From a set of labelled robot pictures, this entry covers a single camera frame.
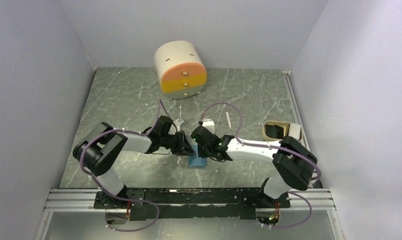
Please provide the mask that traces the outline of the blue leather card holder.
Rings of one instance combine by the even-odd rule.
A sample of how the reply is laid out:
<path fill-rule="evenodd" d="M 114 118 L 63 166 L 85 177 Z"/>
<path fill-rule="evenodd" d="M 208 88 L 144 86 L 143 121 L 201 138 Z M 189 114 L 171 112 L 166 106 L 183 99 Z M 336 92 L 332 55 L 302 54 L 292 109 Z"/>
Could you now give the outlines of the blue leather card holder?
<path fill-rule="evenodd" d="M 190 168 L 205 168 L 207 166 L 207 159 L 199 156 L 198 146 L 196 144 L 191 145 L 195 152 L 195 155 L 188 157 L 188 166 Z"/>

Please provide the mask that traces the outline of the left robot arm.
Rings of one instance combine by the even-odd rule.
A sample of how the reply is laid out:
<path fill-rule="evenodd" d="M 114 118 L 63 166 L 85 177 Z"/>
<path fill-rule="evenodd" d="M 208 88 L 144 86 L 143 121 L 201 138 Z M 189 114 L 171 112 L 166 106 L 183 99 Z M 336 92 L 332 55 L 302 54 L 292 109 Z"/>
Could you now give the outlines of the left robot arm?
<path fill-rule="evenodd" d="M 159 116 L 154 125 L 143 132 L 113 128 L 101 122 L 74 147 L 72 156 L 99 187 L 109 192 L 107 201 L 113 207 L 121 208 L 127 203 L 128 189 L 113 164 L 122 150 L 155 154 L 164 148 L 176 156 L 195 156 L 183 130 L 170 133 L 174 126 L 173 120 L 165 115 Z"/>

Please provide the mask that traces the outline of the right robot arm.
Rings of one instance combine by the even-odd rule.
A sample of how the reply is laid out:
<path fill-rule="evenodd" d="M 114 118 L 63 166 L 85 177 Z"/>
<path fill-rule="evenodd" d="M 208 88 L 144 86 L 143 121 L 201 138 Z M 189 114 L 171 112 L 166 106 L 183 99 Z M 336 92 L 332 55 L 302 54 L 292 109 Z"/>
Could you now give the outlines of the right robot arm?
<path fill-rule="evenodd" d="M 291 189 L 307 190 L 318 162 L 307 148 L 291 136 L 270 142 L 239 139 L 233 135 L 218 137 L 202 125 L 190 136 L 197 143 L 198 154 L 202 158 L 274 165 L 277 173 L 265 180 L 258 197 L 264 207 L 271 207 Z"/>

